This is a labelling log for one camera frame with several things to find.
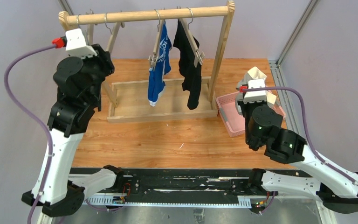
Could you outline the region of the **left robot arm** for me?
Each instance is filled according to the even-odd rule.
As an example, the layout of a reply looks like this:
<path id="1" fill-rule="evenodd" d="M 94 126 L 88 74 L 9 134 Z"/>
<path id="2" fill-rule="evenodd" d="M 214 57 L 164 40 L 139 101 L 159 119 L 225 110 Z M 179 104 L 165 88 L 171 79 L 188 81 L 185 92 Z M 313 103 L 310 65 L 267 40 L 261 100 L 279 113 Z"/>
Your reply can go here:
<path id="1" fill-rule="evenodd" d="M 110 189 L 120 191 L 124 186 L 123 170 L 112 165 L 78 181 L 69 180 L 72 161 L 90 119 L 102 107 L 101 85 L 114 72 L 110 53 L 99 44 L 86 56 L 61 60 L 53 75 L 57 84 L 57 100 L 47 122 L 51 142 L 48 143 L 43 168 L 34 188 L 22 195 L 28 205 L 37 205 L 49 217 L 75 214 L 84 200 Z"/>

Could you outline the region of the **wooden hanger of blue underwear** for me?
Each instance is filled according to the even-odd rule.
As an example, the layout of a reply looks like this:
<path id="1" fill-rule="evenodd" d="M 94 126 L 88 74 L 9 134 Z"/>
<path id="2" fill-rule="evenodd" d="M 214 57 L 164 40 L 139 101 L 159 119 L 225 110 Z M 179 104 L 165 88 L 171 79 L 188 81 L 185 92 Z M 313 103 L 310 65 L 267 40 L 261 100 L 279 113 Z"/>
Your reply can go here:
<path id="1" fill-rule="evenodd" d="M 156 12 L 158 17 L 158 25 L 157 25 L 157 35 L 156 35 L 153 51 L 152 54 L 149 56 L 149 64 L 152 70 L 155 70 L 155 67 L 157 65 L 157 60 L 159 57 L 160 40 L 162 36 L 162 29 L 163 29 L 163 24 L 165 22 L 165 20 L 161 19 L 159 11 L 157 9 L 155 9 L 154 11 Z"/>

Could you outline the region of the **blue white underwear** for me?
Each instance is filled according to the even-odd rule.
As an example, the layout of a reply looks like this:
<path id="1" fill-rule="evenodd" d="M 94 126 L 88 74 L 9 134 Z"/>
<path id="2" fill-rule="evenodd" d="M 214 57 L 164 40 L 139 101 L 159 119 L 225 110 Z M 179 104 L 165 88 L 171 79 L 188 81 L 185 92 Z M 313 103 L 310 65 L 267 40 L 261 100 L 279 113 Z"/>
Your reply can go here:
<path id="1" fill-rule="evenodd" d="M 166 22 L 162 23 L 159 39 L 159 55 L 154 68 L 149 68 L 148 100 L 150 106 L 156 106 L 165 90 L 164 75 L 171 71 L 169 53 L 172 43 L 168 36 Z"/>

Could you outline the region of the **wooden hanger of grey underwear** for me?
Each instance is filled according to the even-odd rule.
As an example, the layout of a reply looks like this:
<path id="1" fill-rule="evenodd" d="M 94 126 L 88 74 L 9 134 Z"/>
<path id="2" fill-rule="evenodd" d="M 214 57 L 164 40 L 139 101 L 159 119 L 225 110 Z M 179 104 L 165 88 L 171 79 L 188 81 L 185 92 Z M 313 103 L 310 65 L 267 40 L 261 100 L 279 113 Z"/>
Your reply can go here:
<path id="1" fill-rule="evenodd" d="M 124 28 L 125 27 L 125 23 L 124 22 L 117 22 L 115 23 L 113 28 L 108 27 L 107 25 L 107 13 L 104 15 L 104 23 L 106 28 L 110 31 L 110 37 L 107 43 L 107 48 L 106 51 L 108 51 L 110 54 L 112 54 L 112 50 L 117 38 L 117 34 L 120 30 L 120 28 Z"/>

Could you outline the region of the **grey underwear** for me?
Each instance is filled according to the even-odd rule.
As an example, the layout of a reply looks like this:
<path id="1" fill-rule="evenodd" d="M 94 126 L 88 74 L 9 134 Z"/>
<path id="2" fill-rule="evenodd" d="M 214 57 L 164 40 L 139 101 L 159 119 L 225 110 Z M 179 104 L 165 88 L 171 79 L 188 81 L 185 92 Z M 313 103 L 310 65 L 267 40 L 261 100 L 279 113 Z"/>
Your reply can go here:
<path id="1" fill-rule="evenodd" d="M 273 93 L 263 91 L 251 91 L 248 93 L 242 92 L 241 87 L 247 87 L 248 89 L 265 88 L 265 81 L 267 75 L 265 75 L 257 67 L 253 67 L 246 72 L 244 78 L 236 85 L 236 90 L 239 92 L 235 97 L 235 108 L 239 115 L 243 115 L 240 103 L 267 103 L 267 105 L 274 109 L 277 96 Z"/>

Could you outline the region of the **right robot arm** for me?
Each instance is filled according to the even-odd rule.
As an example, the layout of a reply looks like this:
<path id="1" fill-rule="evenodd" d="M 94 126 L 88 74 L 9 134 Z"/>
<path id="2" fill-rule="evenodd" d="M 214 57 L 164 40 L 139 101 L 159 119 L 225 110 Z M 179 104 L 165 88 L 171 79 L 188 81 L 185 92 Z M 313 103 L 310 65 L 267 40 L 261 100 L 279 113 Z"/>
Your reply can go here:
<path id="1" fill-rule="evenodd" d="M 248 180 L 251 190 L 304 196 L 341 214 L 358 212 L 358 172 L 312 151 L 305 138 L 283 128 L 283 116 L 268 105 L 265 93 L 240 91 L 235 106 L 244 117 L 245 142 L 250 149 L 265 147 L 264 154 L 271 160 L 307 173 L 307 177 L 298 177 L 254 168 Z"/>

